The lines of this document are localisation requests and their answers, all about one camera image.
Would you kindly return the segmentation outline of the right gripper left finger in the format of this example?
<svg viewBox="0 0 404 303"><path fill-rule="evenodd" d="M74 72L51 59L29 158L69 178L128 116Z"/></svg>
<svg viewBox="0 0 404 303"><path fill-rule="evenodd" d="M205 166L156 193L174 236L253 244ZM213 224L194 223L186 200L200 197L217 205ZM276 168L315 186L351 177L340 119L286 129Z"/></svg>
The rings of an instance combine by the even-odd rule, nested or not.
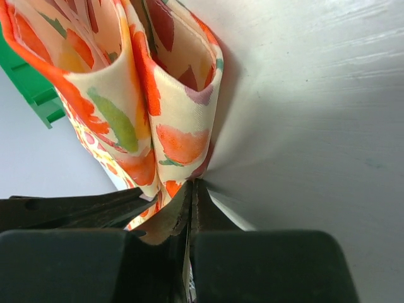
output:
<svg viewBox="0 0 404 303"><path fill-rule="evenodd" d="M187 227L192 208L193 182L186 181L167 206L135 228L138 238L152 246L179 235Z"/></svg>

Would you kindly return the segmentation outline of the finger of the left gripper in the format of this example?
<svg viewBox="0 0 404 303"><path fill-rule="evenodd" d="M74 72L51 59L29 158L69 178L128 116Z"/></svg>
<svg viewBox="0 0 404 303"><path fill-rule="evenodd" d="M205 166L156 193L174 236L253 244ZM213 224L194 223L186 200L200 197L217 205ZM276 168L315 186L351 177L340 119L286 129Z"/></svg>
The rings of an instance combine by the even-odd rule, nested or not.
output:
<svg viewBox="0 0 404 303"><path fill-rule="evenodd" d="M1 230L123 229L155 202L142 194L140 189L128 189L95 196L11 196L1 200Z"/></svg>

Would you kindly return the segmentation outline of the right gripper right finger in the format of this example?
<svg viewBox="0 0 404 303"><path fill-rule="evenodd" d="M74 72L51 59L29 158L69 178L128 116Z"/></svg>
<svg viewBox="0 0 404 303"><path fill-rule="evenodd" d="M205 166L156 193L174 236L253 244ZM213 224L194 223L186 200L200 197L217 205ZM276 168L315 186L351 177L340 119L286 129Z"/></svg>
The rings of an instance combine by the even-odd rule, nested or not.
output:
<svg viewBox="0 0 404 303"><path fill-rule="evenodd" d="M229 207L221 204L219 194L211 196L206 182L195 179L192 195L192 232L247 231L255 228Z"/></svg>

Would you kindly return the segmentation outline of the orange floral skirt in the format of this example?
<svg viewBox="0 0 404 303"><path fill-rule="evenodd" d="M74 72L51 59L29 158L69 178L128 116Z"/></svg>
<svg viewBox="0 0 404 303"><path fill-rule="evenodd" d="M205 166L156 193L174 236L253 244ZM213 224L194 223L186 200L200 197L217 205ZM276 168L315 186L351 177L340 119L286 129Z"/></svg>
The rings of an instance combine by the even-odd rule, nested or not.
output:
<svg viewBox="0 0 404 303"><path fill-rule="evenodd" d="M179 1L2 1L8 45L56 89L81 144L154 204L201 176L223 75L210 29Z"/></svg>

